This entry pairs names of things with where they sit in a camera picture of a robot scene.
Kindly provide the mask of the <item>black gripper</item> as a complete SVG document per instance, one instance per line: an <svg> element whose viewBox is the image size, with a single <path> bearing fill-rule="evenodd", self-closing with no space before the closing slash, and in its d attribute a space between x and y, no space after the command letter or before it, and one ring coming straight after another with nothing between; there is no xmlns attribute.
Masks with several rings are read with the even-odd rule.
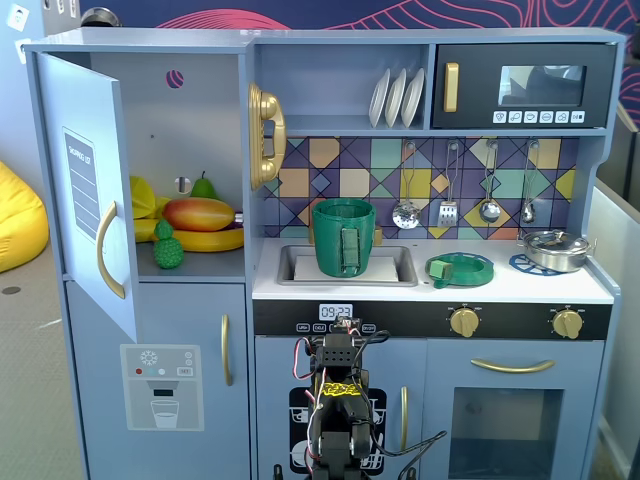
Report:
<svg viewBox="0 0 640 480"><path fill-rule="evenodd" d="M315 338L315 367L317 370L342 369L350 371L362 367L360 348L364 339L348 334L327 334Z"/></svg>

